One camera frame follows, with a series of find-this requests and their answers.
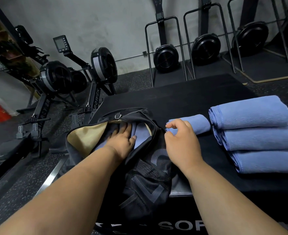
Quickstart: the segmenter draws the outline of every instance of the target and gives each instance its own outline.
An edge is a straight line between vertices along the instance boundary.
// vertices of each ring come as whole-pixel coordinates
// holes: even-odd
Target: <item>black metal tube frame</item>
[[[184,59],[184,53],[183,53],[183,45],[182,45],[182,39],[181,39],[181,32],[180,32],[180,27],[179,27],[179,20],[176,16],[170,16],[167,18],[164,18],[162,21],[166,21],[169,19],[175,19],[177,22],[177,29],[178,29],[178,35],[179,35],[179,42],[180,42],[180,48],[181,48],[181,54],[182,54],[182,61],[183,61],[183,70],[184,70],[184,75],[185,75],[185,80],[187,81],[187,74],[186,74],[186,67],[185,67],[185,59]],[[150,53],[149,53],[149,44],[148,44],[148,36],[147,36],[147,27],[153,24],[158,23],[158,21],[154,21],[151,23],[148,23],[145,26],[145,36],[146,36],[146,46],[147,46],[147,53],[148,53],[148,63],[149,63],[149,69],[150,69],[150,77],[151,77],[151,85],[154,87],[154,79],[153,79],[153,70],[151,68],[151,63],[150,63]]]
[[[242,57],[241,57],[241,53],[240,53],[240,49],[239,49],[238,39],[237,39],[237,36],[236,36],[236,29],[235,29],[235,25],[234,25],[234,19],[233,19],[233,15],[232,15],[231,6],[230,6],[230,3],[232,1],[233,0],[229,0],[228,1],[228,11],[229,11],[230,20],[231,20],[232,31],[233,31],[234,38],[235,38],[236,48],[237,48],[237,52],[238,52],[238,58],[239,58],[239,61],[240,61],[241,71],[244,72]],[[287,6],[286,6],[286,3],[285,3],[285,0],[281,0],[281,1],[282,1],[282,4],[283,4],[283,9],[284,9],[285,15],[286,15],[286,20],[288,22],[288,12],[287,12],[287,9],[286,9]],[[279,29],[280,35],[282,37],[282,42],[283,42],[283,47],[284,47],[284,51],[285,51],[285,55],[286,55],[286,60],[288,62],[288,50],[287,50],[286,41],[285,41],[285,37],[284,37],[283,31],[282,31],[282,28],[280,27],[280,24],[279,24],[280,17],[279,17],[278,9],[276,7],[275,0],[271,0],[271,3],[272,3],[274,15],[275,15],[276,23],[278,25],[278,29]]]
[[[227,41],[228,50],[229,50],[229,53],[230,53],[230,56],[231,56],[231,62],[232,62],[233,72],[236,73],[235,67],[234,67],[234,63],[233,63],[233,56],[232,56],[232,53],[231,53],[230,41],[229,41],[229,38],[228,38],[228,31],[227,31],[227,27],[226,27],[226,25],[225,25],[225,19],[224,19],[222,7],[221,7],[220,3],[212,3],[212,4],[210,4],[210,6],[211,6],[211,7],[213,7],[213,6],[218,6],[218,7],[219,7],[220,14],[221,14],[221,19],[222,19],[222,24],[223,24],[224,35],[225,35],[225,39],[226,39],[226,41]],[[183,16],[184,27],[185,27],[185,34],[186,34],[187,46],[188,46],[188,53],[189,53],[189,55],[190,55],[190,59],[191,59],[191,63],[192,63],[192,70],[193,70],[193,78],[194,78],[194,79],[196,79],[196,74],[195,74],[195,68],[194,68],[194,63],[193,63],[193,59],[192,59],[192,51],[191,51],[190,39],[189,39],[189,36],[188,36],[188,30],[187,30],[187,25],[186,25],[186,15],[187,15],[187,14],[190,14],[190,13],[193,13],[193,12],[200,11],[200,10],[202,10],[203,8],[204,8],[204,7],[197,8],[197,9],[194,9],[194,10],[191,10],[191,11],[188,11],[188,12],[186,12],[186,13],[184,14],[184,16]]]

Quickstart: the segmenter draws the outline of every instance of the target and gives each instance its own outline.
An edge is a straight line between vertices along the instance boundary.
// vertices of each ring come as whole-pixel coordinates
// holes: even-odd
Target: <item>backpack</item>
[[[110,207],[111,212],[118,211],[126,220],[150,218],[169,197],[172,163],[166,151],[165,130],[150,118],[147,109],[116,110],[96,124],[70,131],[66,138],[69,158],[74,165],[78,164],[90,155],[110,124],[121,122],[144,123],[150,136],[131,150],[111,176],[101,211]]]

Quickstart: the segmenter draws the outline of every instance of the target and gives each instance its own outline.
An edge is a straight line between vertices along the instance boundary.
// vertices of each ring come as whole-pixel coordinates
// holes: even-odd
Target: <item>human arm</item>
[[[188,179],[193,196],[210,235],[283,235],[288,231],[259,209],[216,170],[205,163],[192,126],[176,119],[166,128],[167,153]]]
[[[91,234],[110,176],[127,157],[136,137],[131,124],[106,145],[56,180],[0,226],[0,234]]]

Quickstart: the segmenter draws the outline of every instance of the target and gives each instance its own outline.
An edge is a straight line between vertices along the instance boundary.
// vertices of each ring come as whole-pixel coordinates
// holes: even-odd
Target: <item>digital display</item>
[[[55,39],[55,43],[58,49],[63,49],[66,47],[63,39]]]

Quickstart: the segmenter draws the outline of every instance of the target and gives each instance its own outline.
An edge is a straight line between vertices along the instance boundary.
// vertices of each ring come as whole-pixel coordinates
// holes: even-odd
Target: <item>stack of blue towels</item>
[[[239,173],[288,173],[288,108],[279,97],[214,106],[209,117]]]

